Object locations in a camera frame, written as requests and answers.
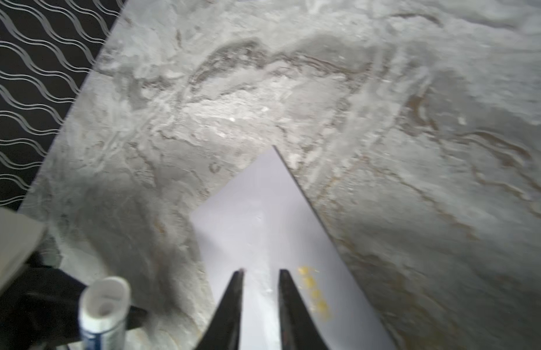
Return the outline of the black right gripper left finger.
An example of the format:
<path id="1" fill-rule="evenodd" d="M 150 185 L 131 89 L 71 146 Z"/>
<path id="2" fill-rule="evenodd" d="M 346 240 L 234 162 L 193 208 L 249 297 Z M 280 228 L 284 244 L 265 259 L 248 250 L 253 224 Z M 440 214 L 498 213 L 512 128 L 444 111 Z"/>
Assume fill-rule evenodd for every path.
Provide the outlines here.
<path id="1" fill-rule="evenodd" d="M 196 350 L 238 350 L 241 338 L 244 270 L 234 271 Z"/>

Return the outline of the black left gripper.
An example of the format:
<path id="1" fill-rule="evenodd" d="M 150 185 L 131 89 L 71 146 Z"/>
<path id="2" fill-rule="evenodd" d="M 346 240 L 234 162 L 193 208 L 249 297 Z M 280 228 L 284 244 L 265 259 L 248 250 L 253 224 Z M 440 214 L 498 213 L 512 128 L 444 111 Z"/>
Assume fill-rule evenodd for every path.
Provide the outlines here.
<path id="1" fill-rule="evenodd" d="M 86 287 L 57 268 L 25 269 L 0 295 L 0 349 L 57 349 L 74 342 L 82 347 L 78 310 Z M 126 332 L 146 318 L 130 296 Z"/>

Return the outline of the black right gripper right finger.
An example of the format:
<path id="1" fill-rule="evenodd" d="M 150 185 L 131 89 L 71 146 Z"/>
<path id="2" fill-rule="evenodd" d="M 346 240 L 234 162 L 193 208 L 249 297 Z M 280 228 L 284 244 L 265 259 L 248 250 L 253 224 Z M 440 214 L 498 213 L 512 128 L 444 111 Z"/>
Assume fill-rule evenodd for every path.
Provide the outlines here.
<path id="1" fill-rule="evenodd" d="M 278 292 L 282 350 L 328 350 L 286 269 L 279 271 Z"/>

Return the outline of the blue white glue stick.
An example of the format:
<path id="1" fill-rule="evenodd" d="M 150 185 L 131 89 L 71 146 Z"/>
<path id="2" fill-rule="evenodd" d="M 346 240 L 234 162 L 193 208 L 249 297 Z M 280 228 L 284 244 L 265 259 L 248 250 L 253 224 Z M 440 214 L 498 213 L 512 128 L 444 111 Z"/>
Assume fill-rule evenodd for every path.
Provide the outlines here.
<path id="1" fill-rule="evenodd" d="M 78 310 L 83 349 L 125 348 L 130 296 L 130 284 L 118 276 L 98 280 L 84 289 Z"/>

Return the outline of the white envelope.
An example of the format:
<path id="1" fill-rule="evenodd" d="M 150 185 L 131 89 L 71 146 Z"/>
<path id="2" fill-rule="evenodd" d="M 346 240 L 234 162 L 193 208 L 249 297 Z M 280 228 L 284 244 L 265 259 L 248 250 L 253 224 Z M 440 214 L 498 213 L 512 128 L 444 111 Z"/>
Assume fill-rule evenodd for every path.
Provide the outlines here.
<path id="1" fill-rule="evenodd" d="M 190 217 L 214 297 L 245 271 L 241 349 L 279 348 L 279 272 L 290 272 L 330 349 L 394 349 L 276 149 L 261 154 Z"/>

